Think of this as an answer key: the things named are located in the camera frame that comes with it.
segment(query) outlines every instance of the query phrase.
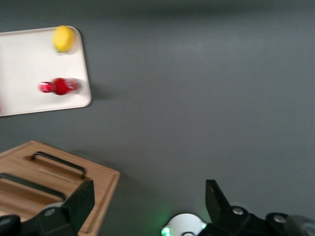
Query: gray background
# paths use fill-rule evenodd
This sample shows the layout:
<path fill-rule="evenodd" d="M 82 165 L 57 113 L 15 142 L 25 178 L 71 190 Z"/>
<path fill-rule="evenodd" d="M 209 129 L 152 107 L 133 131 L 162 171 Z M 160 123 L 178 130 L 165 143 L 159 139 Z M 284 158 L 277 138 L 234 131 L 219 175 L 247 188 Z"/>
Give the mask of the gray background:
<path fill-rule="evenodd" d="M 315 219 L 314 1 L 0 1 L 1 32 L 61 24 L 93 100 L 0 118 L 0 151 L 37 140 L 120 171 L 100 235 L 208 222 L 206 179 L 259 217 Z"/>

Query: lemon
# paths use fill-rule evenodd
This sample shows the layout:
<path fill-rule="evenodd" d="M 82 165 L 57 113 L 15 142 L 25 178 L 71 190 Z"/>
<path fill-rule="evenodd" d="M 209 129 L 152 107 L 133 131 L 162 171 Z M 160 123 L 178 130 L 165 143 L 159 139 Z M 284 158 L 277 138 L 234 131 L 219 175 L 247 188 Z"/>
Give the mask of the lemon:
<path fill-rule="evenodd" d="M 58 52 L 65 53 L 74 43 L 75 33 L 69 26 L 58 26 L 54 33 L 54 46 Z"/>

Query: wooden cutting board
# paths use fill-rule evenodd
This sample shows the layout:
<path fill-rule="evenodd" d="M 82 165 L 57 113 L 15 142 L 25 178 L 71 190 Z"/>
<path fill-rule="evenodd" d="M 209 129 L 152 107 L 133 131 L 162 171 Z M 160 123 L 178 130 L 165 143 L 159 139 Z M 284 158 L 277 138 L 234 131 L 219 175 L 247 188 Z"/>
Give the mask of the wooden cutting board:
<path fill-rule="evenodd" d="M 86 174 L 40 155 L 42 151 L 84 167 Z M 30 141 L 0 153 L 0 173 L 8 173 L 50 187 L 68 198 L 83 180 L 94 181 L 95 206 L 82 226 L 79 236 L 96 236 L 114 194 L 120 173 L 49 145 Z M 46 205 L 62 202 L 60 197 L 0 178 L 0 216 L 17 214 L 22 221 L 37 215 Z"/>

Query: metal handle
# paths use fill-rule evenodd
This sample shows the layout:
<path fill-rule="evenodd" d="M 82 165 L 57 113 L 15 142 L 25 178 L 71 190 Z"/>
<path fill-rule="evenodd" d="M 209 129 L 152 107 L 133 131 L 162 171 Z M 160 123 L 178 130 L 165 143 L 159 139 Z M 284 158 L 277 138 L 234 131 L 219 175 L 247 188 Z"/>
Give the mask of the metal handle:
<path fill-rule="evenodd" d="M 35 188 L 37 190 L 40 190 L 42 192 L 55 195 L 55 196 L 60 197 L 63 200 L 65 200 L 65 195 L 62 192 L 59 192 L 59 191 L 57 191 L 55 189 L 52 189 L 52 188 L 40 185 L 38 183 L 31 182 L 31 181 L 26 180 L 24 178 L 20 178 L 20 177 L 17 177 L 17 176 L 8 174 L 8 173 L 0 173 L 0 178 L 5 178 L 5 179 L 11 180 L 13 182 L 26 185 L 28 187 Z"/>
<path fill-rule="evenodd" d="M 43 152 L 43 151 L 37 151 L 37 152 L 35 152 L 35 153 L 31 156 L 31 160 L 34 160 L 34 159 L 35 159 L 35 156 L 37 156 L 37 155 L 43 156 L 43 157 L 47 157 L 48 159 L 51 159 L 51 160 L 53 160 L 53 161 L 57 161 L 57 162 L 62 163 L 62 164 L 64 164 L 64 165 L 67 165 L 67 166 L 73 167 L 73 168 L 75 168 L 75 169 L 77 169 L 77 170 L 80 170 L 80 171 L 83 172 L 81 178 L 85 178 L 86 170 L 85 170 L 85 168 L 83 168 L 82 166 L 78 166 L 78 165 L 76 165 L 76 164 L 74 164 L 74 163 L 71 163 L 71 162 L 69 162 L 69 161 L 62 160 L 62 159 L 60 159 L 60 158 L 58 158 L 58 157 L 56 157 L 56 156 L 47 154 L 47 153 L 45 153 L 45 152 Z"/>

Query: plastic bottle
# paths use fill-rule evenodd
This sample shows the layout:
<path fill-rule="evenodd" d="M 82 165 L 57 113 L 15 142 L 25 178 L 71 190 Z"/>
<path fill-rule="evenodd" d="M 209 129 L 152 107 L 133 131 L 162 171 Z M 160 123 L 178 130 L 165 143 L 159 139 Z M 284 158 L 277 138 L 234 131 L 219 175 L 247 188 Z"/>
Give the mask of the plastic bottle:
<path fill-rule="evenodd" d="M 57 95 L 77 92 L 80 90 L 80 84 L 76 79 L 56 78 L 51 82 L 42 82 L 38 84 L 42 92 L 54 92 Z"/>

